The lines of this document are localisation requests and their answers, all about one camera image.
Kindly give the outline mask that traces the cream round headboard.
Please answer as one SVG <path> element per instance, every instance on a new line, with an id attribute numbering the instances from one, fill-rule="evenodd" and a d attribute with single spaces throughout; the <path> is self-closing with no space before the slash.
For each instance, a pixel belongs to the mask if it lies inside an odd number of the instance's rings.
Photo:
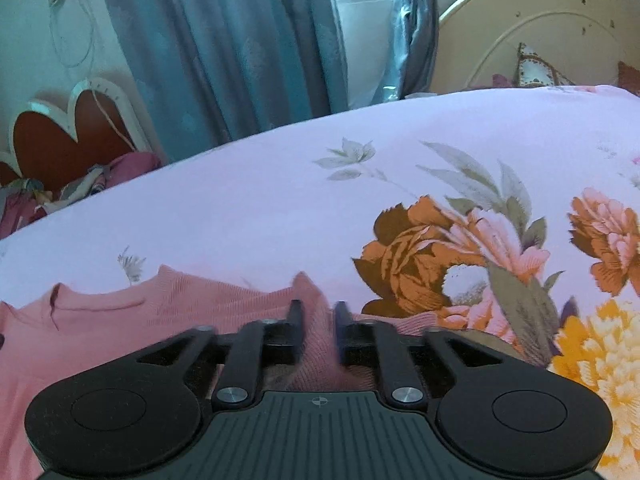
<path id="1" fill-rule="evenodd" d="M 521 44 L 573 84 L 615 84 L 620 63 L 639 65 L 639 17 L 624 0 L 457 0 L 439 18 L 431 92 L 515 77 Z"/>

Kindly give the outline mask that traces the blue curtain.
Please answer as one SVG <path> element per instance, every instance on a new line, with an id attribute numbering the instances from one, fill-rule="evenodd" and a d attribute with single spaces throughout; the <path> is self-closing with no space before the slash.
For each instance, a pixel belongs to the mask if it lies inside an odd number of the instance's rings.
<path id="1" fill-rule="evenodd" d="M 378 87 L 383 102 L 427 92 L 435 69 L 438 32 L 437 0 L 394 0 L 390 57 Z"/>
<path id="2" fill-rule="evenodd" d="M 348 107 L 336 0 L 105 0 L 164 154 Z"/>

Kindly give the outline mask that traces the patterned cushion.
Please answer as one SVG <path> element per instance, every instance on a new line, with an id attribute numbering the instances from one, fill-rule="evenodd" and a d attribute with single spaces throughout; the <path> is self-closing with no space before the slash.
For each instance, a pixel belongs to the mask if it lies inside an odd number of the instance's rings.
<path id="1" fill-rule="evenodd" d="M 525 42 L 518 45 L 518 67 L 515 74 L 518 88 L 539 88 L 552 86 L 574 86 L 559 70 L 545 61 Z"/>

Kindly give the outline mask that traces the blue curtain right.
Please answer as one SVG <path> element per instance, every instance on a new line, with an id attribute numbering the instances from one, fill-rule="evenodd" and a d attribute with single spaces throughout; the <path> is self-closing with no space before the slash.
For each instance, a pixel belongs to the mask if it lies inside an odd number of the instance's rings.
<path id="1" fill-rule="evenodd" d="M 394 0 L 390 57 L 378 87 L 383 102 L 427 92 L 435 69 L 438 32 L 437 0 Z"/>

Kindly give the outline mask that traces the window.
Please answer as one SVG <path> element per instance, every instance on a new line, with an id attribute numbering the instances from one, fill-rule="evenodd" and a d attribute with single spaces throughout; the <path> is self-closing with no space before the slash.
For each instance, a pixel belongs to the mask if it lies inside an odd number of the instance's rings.
<path id="1" fill-rule="evenodd" d="M 450 0 L 437 0 L 439 3 Z M 378 90 L 390 57 L 394 0 L 336 0 L 344 37 L 352 108 L 384 103 Z M 427 96 L 427 92 L 413 96 Z"/>

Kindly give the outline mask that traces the pink knit garment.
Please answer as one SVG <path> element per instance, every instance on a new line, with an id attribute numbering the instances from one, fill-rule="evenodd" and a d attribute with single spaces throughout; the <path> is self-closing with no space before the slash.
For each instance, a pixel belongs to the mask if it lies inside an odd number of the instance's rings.
<path id="1" fill-rule="evenodd" d="M 284 318 L 294 299 L 304 306 L 305 353 L 279 386 L 298 391 L 371 388 L 370 370 L 338 362 L 332 310 L 303 273 L 287 288 L 256 292 L 163 266 L 149 281 L 119 292 L 86 295 L 57 284 L 21 309 L 2 304 L 2 478 L 41 474 L 24 417 L 28 404 L 47 386 L 195 326 L 230 334 L 249 322 Z"/>

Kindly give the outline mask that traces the floral pink bedsheet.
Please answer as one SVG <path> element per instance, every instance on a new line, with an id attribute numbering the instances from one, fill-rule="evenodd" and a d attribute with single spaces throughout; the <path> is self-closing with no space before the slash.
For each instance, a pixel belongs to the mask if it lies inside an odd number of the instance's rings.
<path id="1" fill-rule="evenodd" d="M 256 292 L 303 273 L 398 330 L 486 333 L 600 394 L 599 470 L 639 474 L 639 100 L 465 91 L 280 128 L 67 206 L 1 243 L 1 305 L 168 266 Z"/>

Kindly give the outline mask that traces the blue curtain left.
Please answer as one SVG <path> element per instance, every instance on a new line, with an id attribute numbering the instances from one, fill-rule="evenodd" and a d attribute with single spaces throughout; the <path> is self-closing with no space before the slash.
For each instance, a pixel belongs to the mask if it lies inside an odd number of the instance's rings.
<path id="1" fill-rule="evenodd" d="M 105 0 L 164 154 L 348 107 L 336 0 Z"/>

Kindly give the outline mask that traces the red scalloped headboard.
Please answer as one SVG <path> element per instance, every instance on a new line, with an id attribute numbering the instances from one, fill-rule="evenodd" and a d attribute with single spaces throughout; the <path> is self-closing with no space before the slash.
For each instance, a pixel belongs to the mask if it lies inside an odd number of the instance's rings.
<path id="1" fill-rule="evenodd" d="M 6 140 L 1 183 L 35 179 L 48 191 L 84 176 L 93 166 L 152 150 L 125 91 L 100 77 L 75 84 L 65 108 L 27 101 Z"/>

